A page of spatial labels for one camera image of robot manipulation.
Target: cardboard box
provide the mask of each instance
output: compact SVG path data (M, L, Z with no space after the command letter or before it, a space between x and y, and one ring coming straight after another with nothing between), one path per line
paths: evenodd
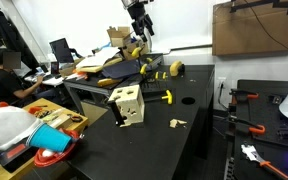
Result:
M132 56L132 52L137 47L143 47L142 51L140 52L141 55L144 55L148 53L148 47L146 43L143 43L143 41L138 40L134 43L129 43L123 48L123 55L125 60L133 60L136 59Z
M235 5L244 4L237 0ZM261 53L288 50L287 8L273 8L272 3L230 13L232 3L213 7L213 55Z
M107 30L108 35L110 36L111 46L112 47L124 47L126 44L131 42L131 34L129 27L110 27Z
M80 63L83 59L84 58L76 59L74 60L74 63L72 64L71 67L59 70L59 73L61 74L61 76L66 77L66 76L73 74L73 70L76 68L76 65Z

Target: man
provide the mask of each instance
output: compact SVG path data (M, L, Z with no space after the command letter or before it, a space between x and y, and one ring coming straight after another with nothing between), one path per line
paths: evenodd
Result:
M14 104L15 106L31 103L32 99L28 99L28 97L36 92L43 82L43 77L38 76L35 84L27 89L23 89L16 77L11 74L12 69L7 69L3 66L3 53L5 52L10 52L10 50L0 49L0 102L5 101L9 104L17 102ZM36 98L46 98L55 103L60 103L60 98L54 90L36 94Z

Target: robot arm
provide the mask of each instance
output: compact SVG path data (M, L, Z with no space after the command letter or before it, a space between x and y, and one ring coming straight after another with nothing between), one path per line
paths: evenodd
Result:
M154 0L122 0L124 8L127 9L131 18L134 20L132 27L136 35L141 36L144 42L147 38L144 34L144 28L147 28L150 35L154 35L152 29L153 22L148 14L146 14L144 5Z

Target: floor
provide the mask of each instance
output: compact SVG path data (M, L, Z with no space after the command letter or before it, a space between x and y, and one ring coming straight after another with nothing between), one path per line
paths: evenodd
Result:
M213 132L210 136L207 159L194 157L187 180L223 180L226 162L227 143L224 138L227 123L214 118ZM47 168L34 168L23 180L75 180L73 172L65 163Z

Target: blue container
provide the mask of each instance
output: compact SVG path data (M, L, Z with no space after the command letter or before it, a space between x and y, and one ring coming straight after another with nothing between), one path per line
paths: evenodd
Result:
M27 139L26 144L56 152L64 152L71 140L72 137L69 135L42 123Z

